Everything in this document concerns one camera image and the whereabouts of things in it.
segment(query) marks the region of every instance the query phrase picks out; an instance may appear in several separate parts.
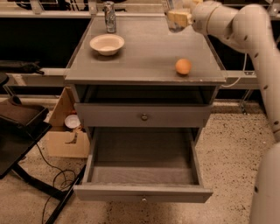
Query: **drawer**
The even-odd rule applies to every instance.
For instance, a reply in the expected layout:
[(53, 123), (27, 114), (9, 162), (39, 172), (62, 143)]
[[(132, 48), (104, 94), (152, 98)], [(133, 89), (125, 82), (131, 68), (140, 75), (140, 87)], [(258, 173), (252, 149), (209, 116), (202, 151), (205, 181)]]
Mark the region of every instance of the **drawer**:
[(97, 128), (82, 184), (81, 200), (205, 202), (189, 129)]
[(204, 127), (211, 105), (120, 105), (76, 103), (82, 123), (88, 127)]
[(216, 86), (166, 85), (75, 85), (77, 102), (84, 103), (169, 103), (209, 105)]

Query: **table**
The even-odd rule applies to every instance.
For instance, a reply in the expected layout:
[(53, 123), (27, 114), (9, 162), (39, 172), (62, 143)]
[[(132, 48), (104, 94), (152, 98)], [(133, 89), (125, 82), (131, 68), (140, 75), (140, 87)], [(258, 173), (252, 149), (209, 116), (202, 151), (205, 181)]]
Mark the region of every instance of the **table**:
[[(195, 144), (225, 73), (192, 27), (170, 33), (163, 16), (118, 17), (125, 46), (112, 57), (89, 47), (106, 32), (95, 17), (66, 76), (91, 140), (82, 200), (205, 202)], [(192, 62), (188, 76), (175, 63)]]

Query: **terrazzo floor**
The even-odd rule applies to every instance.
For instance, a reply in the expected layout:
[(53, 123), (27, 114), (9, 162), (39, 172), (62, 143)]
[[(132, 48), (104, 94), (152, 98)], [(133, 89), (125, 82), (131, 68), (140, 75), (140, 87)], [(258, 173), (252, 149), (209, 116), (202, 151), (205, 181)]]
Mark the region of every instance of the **terrazzo floor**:
[[(85, 202), (75, 195), (55, 223), (242, 224), (249, 222), (254, 182), (260, 161), (275, 142), (261, 107), (246, 106), (244, 115), (234, 101), (216, 101), (196, 151), (206, 188), (213, 196), (205, 204)], [(45, 159), (61, 169), (79, 172), (86, 159), (48, 157), (44, 138), (39, 146)], [(48, 166), (34, 147), (21, 161), (32, 176), (51, 184), (57, 169)], [(28, 186), (14, 173), (0, 180), (0, 223), (43, 223), (58, 201)]]

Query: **open drawer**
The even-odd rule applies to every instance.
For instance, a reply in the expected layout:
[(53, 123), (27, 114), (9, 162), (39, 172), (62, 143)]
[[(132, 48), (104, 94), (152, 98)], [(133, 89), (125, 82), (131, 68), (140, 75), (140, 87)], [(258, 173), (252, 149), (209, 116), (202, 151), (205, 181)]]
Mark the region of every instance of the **open drawer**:
[(85, 176), (74, 191), (81, 200), (205, 202), (190, 129), (98, 128)]

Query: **black surface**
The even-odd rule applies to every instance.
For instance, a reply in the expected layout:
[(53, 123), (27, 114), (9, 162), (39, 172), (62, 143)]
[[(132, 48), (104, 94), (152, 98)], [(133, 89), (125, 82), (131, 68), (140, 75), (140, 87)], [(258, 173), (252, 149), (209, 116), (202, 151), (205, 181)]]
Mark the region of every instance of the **black surface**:
[[(28, 87), (9, 86), (15, 95), (61, 95), (64, 87)], [(0, 86), (0, 94), (6, 95), (6, 91)]]
[[(280, 21), (271, 21), (274, 39), (276, 40), (280, 35)], [(244, 67), (244, 53), (237, 52), (227, 45), (222, 44), (217, 38), (208, 36), (213, 48), (217, 52), (221, 63), (226, 70), (242, 70)], [(255, 70), (250, 57), (247, 57), (245, 70)]]
[[(245, 95), (246, 89), (220, 89), (216, 99), (229, 99), (229, 100), (240, 100)], [(260, 90), (254, 90), (253, 94), (249, 98), (250, 100), (261, 101), (262, 95)]]
[(0, 18), (0, 60), (65, 68), (90, 18)]
[(223, 4), (232, 4), (232, 5), (247, 5), (247, 4), (262, 4), (262, 5), (269, 5), (265, 0), (218, 0)]
[(32, 133), (32, 137), (22, 133), (9, 133), (0, 130), (0, 179), (16, 165), (36, 142), (51, 128), (42, 122)]

